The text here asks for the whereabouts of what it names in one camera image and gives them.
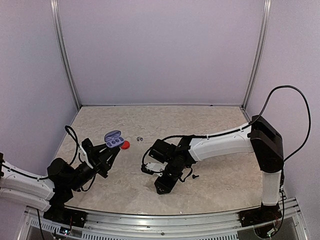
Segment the purple earbud charging case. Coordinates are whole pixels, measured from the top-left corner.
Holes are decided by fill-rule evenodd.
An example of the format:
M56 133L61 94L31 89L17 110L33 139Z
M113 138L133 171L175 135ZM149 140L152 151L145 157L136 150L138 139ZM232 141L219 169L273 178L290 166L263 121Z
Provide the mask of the purple earbud charging case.
M113 130L108 132L105 136L104 136L104 141L105 144L108 148L116 148L116 147L121 147L125 140L124 138L121 136L122 132L120 130Z

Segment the silver earbud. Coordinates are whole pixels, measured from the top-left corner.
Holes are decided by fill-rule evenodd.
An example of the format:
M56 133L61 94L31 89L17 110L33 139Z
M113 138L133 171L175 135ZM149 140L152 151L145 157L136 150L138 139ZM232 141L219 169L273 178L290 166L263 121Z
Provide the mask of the silver earbud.
M143 141L143 138L139 136L139 137L136 138L136 140L137 140L138 142L141 142L141 141Z

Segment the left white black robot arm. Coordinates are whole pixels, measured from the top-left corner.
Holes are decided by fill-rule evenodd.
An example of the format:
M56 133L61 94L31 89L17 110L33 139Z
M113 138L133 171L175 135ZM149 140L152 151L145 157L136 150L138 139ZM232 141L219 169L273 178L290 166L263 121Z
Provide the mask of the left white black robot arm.
M74 192L82 192L86 183L92 183L96 175L107 178L109 170L120 152L119 146L97 146L83 143L78 147L84 156L76 168L62 158L54 159L47 168L47 176L21 170L4 159L0 160L0 195L19 204L50 214L63 223L70 218L64 204L73 198Z

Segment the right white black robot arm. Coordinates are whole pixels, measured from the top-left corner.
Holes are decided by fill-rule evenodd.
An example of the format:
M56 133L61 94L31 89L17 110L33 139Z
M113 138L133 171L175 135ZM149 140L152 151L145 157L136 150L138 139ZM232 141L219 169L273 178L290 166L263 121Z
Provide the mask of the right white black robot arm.
M282 136L262 116L255 115L248 124L212 135L184 135L177 145L157 139L149 156L166 166L154 183L156 192L169 194L183 170L196 162L238 153L254 153L262 171L262 200L255 216L266 222L279 211L285 160Z

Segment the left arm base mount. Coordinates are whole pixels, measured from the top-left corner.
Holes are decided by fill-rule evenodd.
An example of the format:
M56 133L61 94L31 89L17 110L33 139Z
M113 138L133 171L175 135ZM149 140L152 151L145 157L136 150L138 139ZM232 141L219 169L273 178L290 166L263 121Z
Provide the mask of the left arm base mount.
M69 225L70 227L83 228L86 223L87 213L66 207L58 208L51 206L44 212L43 217L56 223Z

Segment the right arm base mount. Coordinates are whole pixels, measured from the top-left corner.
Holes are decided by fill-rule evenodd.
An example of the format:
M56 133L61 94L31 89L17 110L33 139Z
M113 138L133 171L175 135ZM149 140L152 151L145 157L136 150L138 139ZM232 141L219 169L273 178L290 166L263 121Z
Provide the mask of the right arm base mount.
M274 221L282 218L282 212L278 205L264 206L243 210L238 213L241 226L249 227Z

